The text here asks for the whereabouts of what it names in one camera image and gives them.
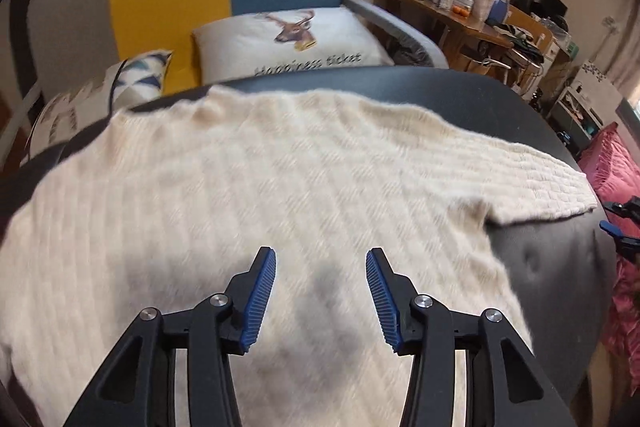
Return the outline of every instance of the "cream knit sweater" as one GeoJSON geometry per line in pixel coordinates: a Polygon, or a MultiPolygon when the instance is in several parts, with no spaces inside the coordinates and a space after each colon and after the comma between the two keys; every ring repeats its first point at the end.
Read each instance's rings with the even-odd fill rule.
{"type": "MultiPolygon", "coordinates": [[[[483,223],[595,205],[584,175],[551,156],[353,94],[215,87],[121,112],[11,222],[0,378],[13,369],[45,427],[58,427],[142,308],[192,307],[267,245],[278,269],[262,330],[232,357],[244,425],[398,425],[411,358],[384,343],[367,251],[382,247],[451,310],[501,309],[530,345],[483,223]]],[[[460,395],[460,368],[457,379],[460,395]]]]}

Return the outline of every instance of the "metal screw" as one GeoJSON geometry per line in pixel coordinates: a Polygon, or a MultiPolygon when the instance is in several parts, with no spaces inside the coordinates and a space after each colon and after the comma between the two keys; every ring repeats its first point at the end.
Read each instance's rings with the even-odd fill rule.
{"type": "Polygon", "coordinates": [[[209,299],[209,302],[211,303],[212,306],[215,306],[216,308],[218,308],[220,306],[226,306],[226,304],[229,302],[229,297],[227,297],[223,293],[216,293],[215,295],[211,296],[211,298],[209,299]]]}
{"type": "Polygon", "coordinates": [[[485,311],[484,316],[491,322],[500,322],[502,320],[502,314],[498,310],[494,310],[493,308],[489,308],[487,311],[485,311]]]}
{"type": "Polygon", "coordinates": [[[144,321],[152,321],[158,317],[158,310],[155,308],[145,308],[140,312],[140,318],[144,321]]]}
{"type": "Polygon", "coordinates": [[[414,303],[418,308],[431,308],[433,306],[433,299],[428,295],[418,295],[414,299],[414,303]]]}

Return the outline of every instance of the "white pillow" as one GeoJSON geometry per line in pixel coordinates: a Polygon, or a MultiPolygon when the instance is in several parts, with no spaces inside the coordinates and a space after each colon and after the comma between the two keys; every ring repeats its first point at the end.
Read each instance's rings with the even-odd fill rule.
{"type": "Polygon", "coordinates": [[[166,50],[155,50],[128,58],[107,69],[104,78],[95,78],[79,89],[53,97],[31,130],[28,158],[69,140],[114,111],[158,98],[171,55],[166,50]]]}
{"type": "Polygon", "coordinates": [[[204,85],[262,74],[393,64],[345,7],[238,15],[193,33],[204,85]]]}

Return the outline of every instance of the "wooden table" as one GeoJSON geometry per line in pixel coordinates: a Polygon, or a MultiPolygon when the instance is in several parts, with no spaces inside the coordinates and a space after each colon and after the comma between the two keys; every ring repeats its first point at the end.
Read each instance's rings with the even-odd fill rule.
{"type": "Polygon", "coordinates": [[[441,43],[440,48],[444,53],[447,62],[451,65],[456,62],[460,56],[460,48],[462,47],[466,38],[476,38],[481,41],[487,41],[491,44],[496,44],[504,48],[505,50],[513,48],[513,43],[500,35],[491,26],[484,23],[480,19],[473,15],[469,17],[462,17],[456,15],[450,10],[443,10],[438,8],[431,1],[421,0],[377,0],[380,7],[393,13],[397,17],[400,16],[400,8],[402,5],[413,6],[420,9],[430,18],[439,20],[449,28],[444,43],[441,43]]]}

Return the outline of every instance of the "gray armrest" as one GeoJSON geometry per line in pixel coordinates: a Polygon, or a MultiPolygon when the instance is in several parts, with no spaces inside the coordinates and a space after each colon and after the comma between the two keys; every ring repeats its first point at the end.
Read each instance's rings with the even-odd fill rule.
{"type": "Polygon", "coordinates": [[[14,111],[11,120],[2,130],[2,135],[0,135],[0,170],[4,167],[4,162],[11,152],[11,147],[14,146],[14,140],[22,126],[22,122],[27,118],[30,108],[37,102],[41,93],[40,85],[36,82],[27,93],[27,96],[20,102],[18,109],[14,111]]]}
{"type": "Polygon", "coordinates": [[[412,51],[419,65],[441,70],[449,69],[447,59],[435,42],[398,17],[364,0],[342,0],[342,4],[398,39],[401,46],[412,51]]]}

